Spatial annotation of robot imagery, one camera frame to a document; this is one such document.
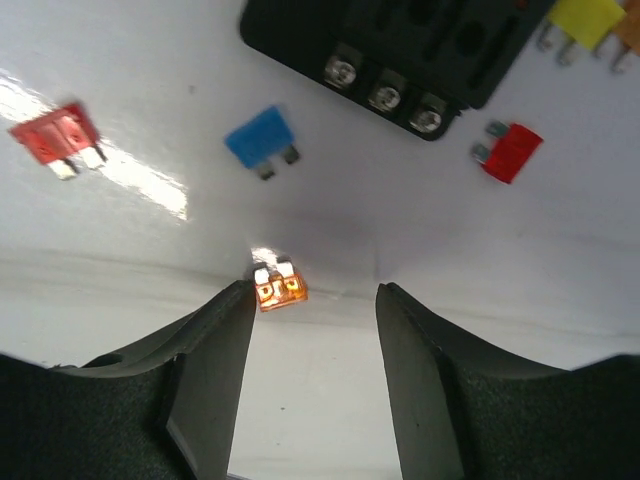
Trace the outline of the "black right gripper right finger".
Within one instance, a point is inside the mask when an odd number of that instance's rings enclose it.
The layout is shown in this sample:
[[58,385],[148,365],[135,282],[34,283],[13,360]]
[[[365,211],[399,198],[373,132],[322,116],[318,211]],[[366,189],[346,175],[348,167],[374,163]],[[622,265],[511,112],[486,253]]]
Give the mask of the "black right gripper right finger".
[[495,346],[394,283],[376,320],[406,479],[635,479],[639,359],[574,370]]

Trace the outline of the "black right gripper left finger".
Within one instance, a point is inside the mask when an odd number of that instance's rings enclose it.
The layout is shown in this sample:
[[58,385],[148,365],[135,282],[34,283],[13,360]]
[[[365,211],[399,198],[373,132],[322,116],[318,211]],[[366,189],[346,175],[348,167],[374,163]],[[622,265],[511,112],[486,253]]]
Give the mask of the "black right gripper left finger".
[[5,479],[223,479],[256,313],[237,281],[81,366],[1,358]]

